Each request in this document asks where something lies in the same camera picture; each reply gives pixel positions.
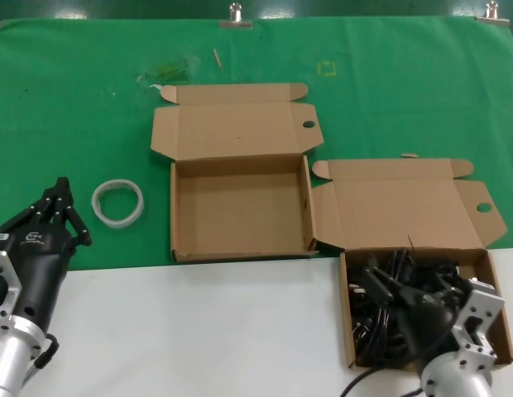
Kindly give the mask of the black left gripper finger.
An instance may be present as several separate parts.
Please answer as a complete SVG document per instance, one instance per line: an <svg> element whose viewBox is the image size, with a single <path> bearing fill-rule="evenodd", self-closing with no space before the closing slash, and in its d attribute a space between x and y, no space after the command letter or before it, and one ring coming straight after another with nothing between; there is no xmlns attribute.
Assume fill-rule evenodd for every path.
<svg viewBox="0 0 513 397"><path fill-rule="evenodd" d="M59 177L55 184L54 216L55 225L66 229L69 222L76 232L72 237L71 244L77 246L90 246L92 238L84 221L74 208L74 199L70 189L70 182L67 177Z"/></svg>
<svg viewBox="0 0 513 397"><path fill-rule="evenodd" d="M59 177L54 186L46 189L41 198L28 208L0 225L0 232L13 232L28 224L65 225L65 177Z"/></svg>

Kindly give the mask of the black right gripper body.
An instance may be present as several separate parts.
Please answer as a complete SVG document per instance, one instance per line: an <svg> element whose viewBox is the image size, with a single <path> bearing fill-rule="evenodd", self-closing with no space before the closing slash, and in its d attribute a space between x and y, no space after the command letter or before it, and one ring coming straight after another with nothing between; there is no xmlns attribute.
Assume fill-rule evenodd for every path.
<svg viewBox="0 0 513 397"><path fill-rule="evenodd" d="M453 336L463 292L444 290L429 294L423 290L402 290L398 297L398 328L407 353L400 365L426 365L444 353L456 352Z"/></svg>

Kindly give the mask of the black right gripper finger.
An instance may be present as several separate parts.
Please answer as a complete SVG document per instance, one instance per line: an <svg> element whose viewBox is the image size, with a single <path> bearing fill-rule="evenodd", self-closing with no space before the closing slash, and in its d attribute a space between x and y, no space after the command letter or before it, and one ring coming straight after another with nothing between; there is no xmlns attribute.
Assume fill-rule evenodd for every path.
<svg viewBox="0 0 513 397"><path fill-rule="evenodd" d="M378 305L393 304L400 293L400 283L375 266L364 270L362 285L367 296Z"/></svg>
<svg viewBox="0 0 513 397"><path fill-rule="evenodd" d="M431 288L434 302L441 305L465 305L472 292L469 279L440 273L432 276Z"/></svg>

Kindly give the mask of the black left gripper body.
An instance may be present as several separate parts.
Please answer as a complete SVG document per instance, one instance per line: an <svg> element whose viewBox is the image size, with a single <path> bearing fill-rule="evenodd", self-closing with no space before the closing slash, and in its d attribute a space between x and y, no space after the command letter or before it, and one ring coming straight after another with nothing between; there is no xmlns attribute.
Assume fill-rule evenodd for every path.
<svg viewBox="0 0 513 397"><path fill-rule="evenodd" d="M0 250L7 252L22 285L12 314L46 332L75 253L71 233L63 223L27 223L4 232L8 239Z"/></svg>

